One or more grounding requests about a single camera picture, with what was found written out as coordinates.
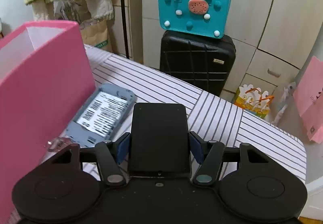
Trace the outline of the silver keys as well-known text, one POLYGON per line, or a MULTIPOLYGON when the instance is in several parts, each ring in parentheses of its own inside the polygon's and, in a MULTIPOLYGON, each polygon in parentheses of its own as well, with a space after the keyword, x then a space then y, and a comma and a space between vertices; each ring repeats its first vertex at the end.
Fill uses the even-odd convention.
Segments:
POLYGON ((70 138, 66 137, 58 137, 54 138, 50 141, 48 141, 45 145, 44 148, 48 152, 59 152, 62 149, 64 149, 66 146, 70 145, 72 143, 70 138))

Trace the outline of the white wardrobe cabinet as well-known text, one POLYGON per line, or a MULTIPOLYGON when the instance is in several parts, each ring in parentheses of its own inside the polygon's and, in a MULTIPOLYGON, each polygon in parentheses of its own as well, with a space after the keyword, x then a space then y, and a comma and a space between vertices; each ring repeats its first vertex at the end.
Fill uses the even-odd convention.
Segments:
MULTIPOLYGON (((134 60, 158 69, 163 29, 158 0, 128 0, 134 60)), ((225 33, 237 58, 224 87, 231 96, 243 82, 267 90, 299 73, 322 26, 322 0, 232 0, 225 33)))

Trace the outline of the pink cardboard storage box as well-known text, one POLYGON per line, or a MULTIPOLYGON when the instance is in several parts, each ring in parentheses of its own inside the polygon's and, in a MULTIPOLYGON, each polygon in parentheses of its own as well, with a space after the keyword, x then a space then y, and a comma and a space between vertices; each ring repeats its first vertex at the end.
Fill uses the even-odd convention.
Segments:
POLYGON ((1 223, 14 209, 14 184, 94 90, 78 23, 27 22, 1 39, 1 223))

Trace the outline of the teal felt handbag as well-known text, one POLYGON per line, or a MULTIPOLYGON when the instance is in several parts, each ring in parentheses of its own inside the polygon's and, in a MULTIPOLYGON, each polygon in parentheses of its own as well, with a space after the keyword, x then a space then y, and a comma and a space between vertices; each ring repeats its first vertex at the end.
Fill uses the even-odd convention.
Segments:
POLYGON ((224 36, 231 0, 158 0, 164 30, 215 39, 224 36))

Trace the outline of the striped white tablecloth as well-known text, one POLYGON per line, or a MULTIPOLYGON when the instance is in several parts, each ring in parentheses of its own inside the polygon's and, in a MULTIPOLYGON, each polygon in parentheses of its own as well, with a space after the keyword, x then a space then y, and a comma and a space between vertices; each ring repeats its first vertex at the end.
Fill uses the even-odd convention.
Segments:
POLYGON ((124 186, 100 180, 94 147, 69 145, 21 178, 13 203, 22 223, 298 223, 307 200, 299 178, 256 142, 243 142, 243 111, 205 93, 190 97, 188 136, 225 145, 214 185, 195 185, 200 165, 192 153, 191 175, 176 178, 130 176, 128 156, 119 168, 124 186))

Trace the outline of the pink paper shopping bag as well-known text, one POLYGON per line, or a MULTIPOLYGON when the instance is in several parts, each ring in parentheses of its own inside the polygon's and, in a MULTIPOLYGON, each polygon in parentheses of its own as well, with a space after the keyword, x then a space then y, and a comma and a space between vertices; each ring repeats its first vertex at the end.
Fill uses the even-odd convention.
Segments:
POLYGON ((322 61, 313 56, 293 94, 310 141, 322 143, 322 61))

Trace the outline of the brown paper shopping bag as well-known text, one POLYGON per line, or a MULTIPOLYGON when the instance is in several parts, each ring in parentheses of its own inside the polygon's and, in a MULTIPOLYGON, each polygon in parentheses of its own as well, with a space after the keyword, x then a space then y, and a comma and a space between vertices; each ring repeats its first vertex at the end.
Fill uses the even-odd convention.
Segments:
POLYGON ((94 46, 108 52, 113 52, 107 20, 85 20, 80 25, 80 30, 84 44, 94 46))

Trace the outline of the black hard suitcase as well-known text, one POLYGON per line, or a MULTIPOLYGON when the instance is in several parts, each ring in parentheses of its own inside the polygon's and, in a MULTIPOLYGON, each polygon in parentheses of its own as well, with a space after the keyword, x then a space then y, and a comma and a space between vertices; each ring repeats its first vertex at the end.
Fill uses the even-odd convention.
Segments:
POLYGON ((221 39, 167 30, 162 36, 159 70, 219 96, 236 58, 231 37, 221 39))

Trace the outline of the colourful cartoon gift bag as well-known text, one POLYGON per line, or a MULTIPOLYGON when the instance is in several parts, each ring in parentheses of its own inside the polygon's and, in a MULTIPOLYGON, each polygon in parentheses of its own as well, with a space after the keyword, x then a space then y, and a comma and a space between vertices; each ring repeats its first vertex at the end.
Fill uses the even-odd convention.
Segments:
POLYGON ((270 112, 270 104, 274 96, 267 90, 256 88, 252 84, 243 84, 235 94, 233 104, 251 112, 252 114, 265 119, 270 112))

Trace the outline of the grey device back cover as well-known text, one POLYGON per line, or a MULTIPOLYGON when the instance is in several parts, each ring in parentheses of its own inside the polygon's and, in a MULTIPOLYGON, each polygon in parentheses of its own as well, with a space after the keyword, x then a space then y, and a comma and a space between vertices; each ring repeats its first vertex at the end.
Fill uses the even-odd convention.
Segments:
POLYGON ((98 142, 111 140, 136 100, 132 91, 103 83, 69 122, 66 134, 81 147, 94 147, 98 142))

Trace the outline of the black power bank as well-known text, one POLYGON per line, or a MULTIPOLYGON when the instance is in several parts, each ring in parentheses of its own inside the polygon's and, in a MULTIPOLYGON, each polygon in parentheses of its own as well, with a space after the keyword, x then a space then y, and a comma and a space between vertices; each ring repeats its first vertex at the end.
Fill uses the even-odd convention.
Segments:
POLYGON ((191 175, 190 153, 184 105, 135 104, 128 156, 130 176, 188 177, 191 175))

